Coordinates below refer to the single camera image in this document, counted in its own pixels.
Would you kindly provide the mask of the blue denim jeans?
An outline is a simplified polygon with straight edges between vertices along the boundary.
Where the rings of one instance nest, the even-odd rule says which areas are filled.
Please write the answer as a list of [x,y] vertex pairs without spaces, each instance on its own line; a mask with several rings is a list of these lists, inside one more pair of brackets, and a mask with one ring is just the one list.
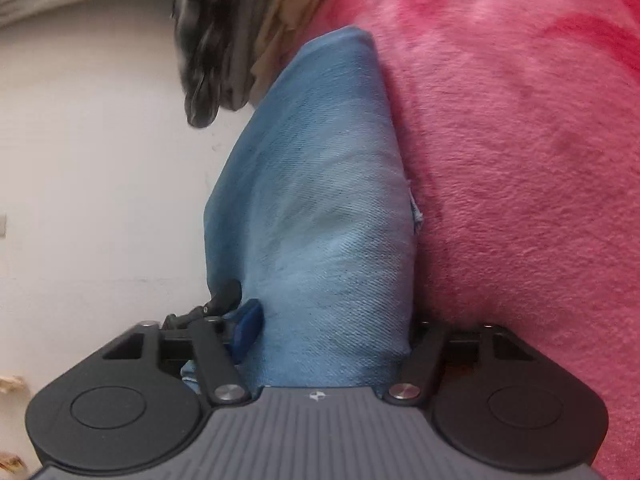
[[371,35],[307,42],[258,105],[204,210],[207,284],[265,325],[252,389],[376,386],[409,351],[419,211]]

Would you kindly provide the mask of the pink floral bed blanket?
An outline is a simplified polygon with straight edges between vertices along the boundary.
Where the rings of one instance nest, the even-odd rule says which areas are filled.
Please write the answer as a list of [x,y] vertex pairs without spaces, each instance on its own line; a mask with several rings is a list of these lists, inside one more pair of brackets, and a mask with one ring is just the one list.
[[605,400],[639,474],[639,0],[324,0],[375,39],[423,216],[416,301],[510,327]]

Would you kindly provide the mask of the stack of folded clothes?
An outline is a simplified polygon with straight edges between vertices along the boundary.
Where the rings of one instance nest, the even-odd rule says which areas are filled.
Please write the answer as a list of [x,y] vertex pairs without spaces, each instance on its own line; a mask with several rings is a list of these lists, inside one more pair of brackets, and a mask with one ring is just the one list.
[[186,121],[257,104],[322,0],[174,0]]

